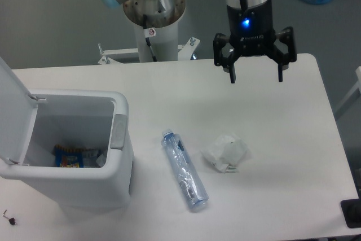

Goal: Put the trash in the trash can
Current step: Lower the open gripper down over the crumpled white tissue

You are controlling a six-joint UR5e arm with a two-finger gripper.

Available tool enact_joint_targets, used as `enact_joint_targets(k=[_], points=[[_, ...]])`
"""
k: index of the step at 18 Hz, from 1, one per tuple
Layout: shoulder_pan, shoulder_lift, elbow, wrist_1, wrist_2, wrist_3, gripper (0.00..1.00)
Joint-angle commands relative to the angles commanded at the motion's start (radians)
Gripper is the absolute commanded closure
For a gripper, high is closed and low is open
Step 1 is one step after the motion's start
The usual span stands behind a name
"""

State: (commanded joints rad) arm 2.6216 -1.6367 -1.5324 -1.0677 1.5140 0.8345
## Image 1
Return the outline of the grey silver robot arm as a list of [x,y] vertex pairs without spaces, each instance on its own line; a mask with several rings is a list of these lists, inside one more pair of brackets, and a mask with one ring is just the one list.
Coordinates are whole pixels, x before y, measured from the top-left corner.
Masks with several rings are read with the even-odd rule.
[[[178,22],[185,0],[102,0],[108,7],[122,6],[137,35],[141,62],[178,59]],[[276,33],[271,0],[226,0],[230,34],[217,33],[213,40],[214,64],[235,82],[234,64],[245,56],[267,56],[278,65],[278,73],[297,59],[294,31],[286,27]]]

